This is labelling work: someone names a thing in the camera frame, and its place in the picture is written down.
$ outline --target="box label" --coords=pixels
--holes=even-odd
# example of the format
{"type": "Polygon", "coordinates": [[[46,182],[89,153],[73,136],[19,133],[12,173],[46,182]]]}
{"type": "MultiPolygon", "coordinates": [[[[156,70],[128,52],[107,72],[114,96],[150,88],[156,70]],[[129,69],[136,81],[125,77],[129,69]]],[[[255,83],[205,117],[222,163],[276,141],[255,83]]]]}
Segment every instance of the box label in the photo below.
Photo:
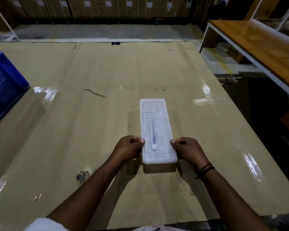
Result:
{"type": "Polygon", "coordinates": [[[68,7],[67,2],[66,1],[60,1],[60,4],[62,7],[68,7]]]}
{"type": "Polygon", "coordinates": [[[147,8],[152,8],[153,6],[153,2],[152,1],[148,1],[147,2],[147,8]]]}
{"type": "Polygon", "coordinates": [[[111,1],[105,1],[107,7],[111,7],[111,1]]]}
{"type": "Polygon", "coordinates": [[[45,6],[44,2],[42,0],[36,0],[39,6],[45,6]]]}
{"type": "Polygon", "coordinates": [[[167,3],[167,8],[168,8],[168,9],[171,9],[171,8],[172,8],[172,2],[168,2],[168,3],[167,3]]]}
{"type": "Polygon", "coordinates": [[[133,2],[132,1],[126,1],[126,6],[127,7],[133,7],[133,2]]]}
{"type": "Polygon", "coordinates": [[[191,2],[191,1],[188,1],[188,2],[186,3],[186,8],[190,8],[191,5],[192,5],[192,2],[191,2]]]}
{"type": "Polygon", "coordinates": [[[22,7],[18,0],[13,0],[13,4],[17,7],[22,7]]]}
{"type": "Polygon", "coordinates": [[[85,7],[91,7],[91,2],[89,0],[85,0],[85,7]]]}

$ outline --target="person's left arm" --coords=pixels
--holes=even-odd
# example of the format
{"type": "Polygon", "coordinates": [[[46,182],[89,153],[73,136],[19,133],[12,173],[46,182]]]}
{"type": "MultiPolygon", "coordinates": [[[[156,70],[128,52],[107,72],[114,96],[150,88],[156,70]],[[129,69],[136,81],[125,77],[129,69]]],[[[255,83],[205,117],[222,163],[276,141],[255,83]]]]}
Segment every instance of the person's left arm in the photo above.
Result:
{"type": "Polygon", "coordinates": [[[122,137],[106,162],[47,218],[70,231],[85,230],[112,179],[144,143],[140,137],[122,137]]]}

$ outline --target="person's right arm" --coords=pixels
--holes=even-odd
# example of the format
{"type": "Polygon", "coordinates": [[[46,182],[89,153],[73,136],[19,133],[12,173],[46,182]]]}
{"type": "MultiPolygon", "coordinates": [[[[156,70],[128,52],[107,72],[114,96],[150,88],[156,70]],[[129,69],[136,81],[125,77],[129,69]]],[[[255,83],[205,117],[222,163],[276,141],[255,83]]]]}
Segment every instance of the person's right arm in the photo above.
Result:
{"type": "MultiPolygon", "coordinates": [[[[189,162],[195,173],[210,164],[197,140],[181,137],[170,143],[189,162]]],[[[273,231],[215,169],[209,170],[201,180],[227,230],[273,231]]]]}

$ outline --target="work surface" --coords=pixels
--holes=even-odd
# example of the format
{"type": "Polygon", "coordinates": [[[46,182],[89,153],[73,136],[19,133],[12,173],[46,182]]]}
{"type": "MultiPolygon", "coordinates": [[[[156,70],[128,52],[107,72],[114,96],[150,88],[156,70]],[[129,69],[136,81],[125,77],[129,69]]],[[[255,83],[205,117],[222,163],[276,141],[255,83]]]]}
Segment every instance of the work surface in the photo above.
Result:
{"type": "Polygon", "coordinates": [[[252,21],[210,20],[210,23],[289,86],[289,42],[252,21]]]}
{"type": "MultiPolygon", "coordinates": [[[[256,212],[289,213],[289,182],[191,42],[0,43],[0,51],[31,85],[0,122],[0,229],[46,216],[121,136],[140,136],[142,98],[164,98],[173,136],[196,138],[256,212]]],[[[219,217],[185,161],[175,172],[133,170],[116,176],[88,229],[219,217]]]]}

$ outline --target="crate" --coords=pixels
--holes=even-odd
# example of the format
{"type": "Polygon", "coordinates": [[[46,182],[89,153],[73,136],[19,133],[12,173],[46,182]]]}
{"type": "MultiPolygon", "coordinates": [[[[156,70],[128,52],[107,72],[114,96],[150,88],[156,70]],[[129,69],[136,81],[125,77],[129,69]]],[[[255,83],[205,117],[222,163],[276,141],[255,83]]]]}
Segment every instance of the crate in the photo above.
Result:
{"type": "Polygon", "coordinates": [[[29,83],[0,52],[0,119],[28,90],[29,83]]]}

